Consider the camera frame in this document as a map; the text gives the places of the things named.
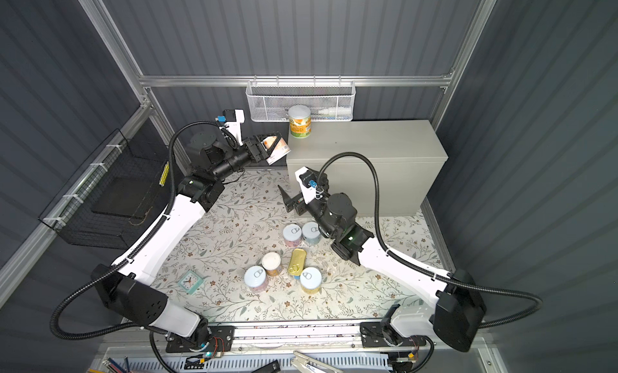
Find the orange white pull-tab can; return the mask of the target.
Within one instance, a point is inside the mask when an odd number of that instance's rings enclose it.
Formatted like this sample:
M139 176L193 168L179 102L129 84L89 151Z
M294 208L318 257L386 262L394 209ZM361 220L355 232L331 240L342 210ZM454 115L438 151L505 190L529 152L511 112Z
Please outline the orange white pull-tab can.
M291 148L286 143L283 137L281 139L276 139L276 141L262 141L265 147L268 149L269 154L271 155L275 150L289 150L291 152Z

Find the pink pull-tab can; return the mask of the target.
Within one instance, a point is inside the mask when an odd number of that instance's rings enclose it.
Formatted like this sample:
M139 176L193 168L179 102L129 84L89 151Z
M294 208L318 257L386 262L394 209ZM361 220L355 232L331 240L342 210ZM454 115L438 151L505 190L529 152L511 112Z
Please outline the pink pull-tab can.
M289 224L283 228L283 241L287 247L299 247L302 243L303 233L301 226Z

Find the green orange peach can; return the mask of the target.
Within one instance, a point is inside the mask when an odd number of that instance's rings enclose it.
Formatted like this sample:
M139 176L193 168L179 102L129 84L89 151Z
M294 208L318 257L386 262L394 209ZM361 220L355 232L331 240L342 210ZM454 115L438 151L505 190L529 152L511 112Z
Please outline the green orange peach can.
M290 133L294 138L306 138L311 134L311 109L304 105L294 105L288 110Z

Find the brown can white lid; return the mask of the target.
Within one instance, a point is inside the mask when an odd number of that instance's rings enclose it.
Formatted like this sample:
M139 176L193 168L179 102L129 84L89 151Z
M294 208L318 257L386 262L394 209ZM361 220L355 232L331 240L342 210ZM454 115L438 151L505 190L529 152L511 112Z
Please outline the brown can white lid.
M262 267L268 276L278 276L282 271L282 258L278 252L268 252L262 257Z

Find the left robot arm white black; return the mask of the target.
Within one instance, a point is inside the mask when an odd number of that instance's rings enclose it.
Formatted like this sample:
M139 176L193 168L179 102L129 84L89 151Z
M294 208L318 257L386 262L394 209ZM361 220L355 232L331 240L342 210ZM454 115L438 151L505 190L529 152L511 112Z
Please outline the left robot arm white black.
M238 148L215 143L201 152L204 166L186 176L175 191L174 205L162 212L161 228L150 226L140 240L110 266L99 265L92 273L104 307L122 315L137 326L154 327L194 342L206 342L207 321L199 314L173 302L154 289L160 268L188 230L217 202L225 189L225 180L247 165L267 162L272 165L290 152L280 135L251 136Z

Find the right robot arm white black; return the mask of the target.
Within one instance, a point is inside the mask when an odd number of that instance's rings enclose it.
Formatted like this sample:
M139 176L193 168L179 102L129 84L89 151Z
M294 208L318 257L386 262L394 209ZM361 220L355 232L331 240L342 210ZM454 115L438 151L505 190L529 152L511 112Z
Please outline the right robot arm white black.
M304 190L294 197L286 191L281 195L287 211L311 215L319 233L332 240L331 248L342 260L399 282L429 306L431 312L421 314L393 305L381 320L380 339L398 346L407 339L434 335L454 350L471 349L487 309L468 273L451 274L383 247L377 233L357 223L356 210L345 194L317 199Z

